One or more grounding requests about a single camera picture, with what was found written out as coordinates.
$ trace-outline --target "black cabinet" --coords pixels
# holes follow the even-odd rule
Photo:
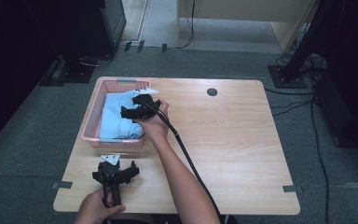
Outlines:
[[[0,131],[55,58],[22,1],[0,0]]]

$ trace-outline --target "wooden table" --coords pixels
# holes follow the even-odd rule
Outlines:
[[[293,185],[280,139],[269,109],[263,85],[257,80],[147,78],[159,90],[154,98],[169,104],[172,125],[222,214],[296,215],[300,211],[295,192],[282,186]],[[216,96],[207,94],[215,88]],[[90,112],[91,104],[85,118]],[[81,139],[80,127],[62,181],[73,182],[59,189],[54,208],[76,212],[83,198],[101,185],[92,179],[100,155],[106,150],[92,148]],[[172,133],[169,141],[186,162]],[[175,214],[158,154],[149,140],[143,148],[122,153],[122,169],[131,161],[140,174],[129,185],[121,185],[126,213]]]

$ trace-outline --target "pink basket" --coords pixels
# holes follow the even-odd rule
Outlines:
[[[121,139],[120,142],[100,142],[99,133],[101,126],[101,117],[103,113],[103,105],[107,93],[132,91],[135,89],[150,88],[150,82],[147,80],[135,80],[130,78],[100,77],[98,87],[94,91],[98,91],[92,108],[89,112],[86,124],[81,135],[82,139],[89,142],[96,148],[103,147],[142,147],[144,138],[140,139]]]

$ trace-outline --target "light blue cloth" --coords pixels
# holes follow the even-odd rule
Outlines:
[[[107,93],[101,117],[100,141],[119,142],[121,139],[137,139],[141,137],[142,127],[131,119],[123,119],[120,111],[125,106],[136,108],[132,102],[134,91]]]

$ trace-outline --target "person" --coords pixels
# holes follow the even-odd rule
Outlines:
[[[168,118],[168,103],[161,100],[159,113]],[[171,195],[182,223],[220,223],[213,204],[197,178],[180,160],[168,142],[168,126],[154,116],[148,120],[136,120],[154,145],[161,160]],[[124,205],[113,207],[111,200],[103,204],[103,190],[89,194],[80,205],[76,224],[100,224],[109,217],[125,210]]]

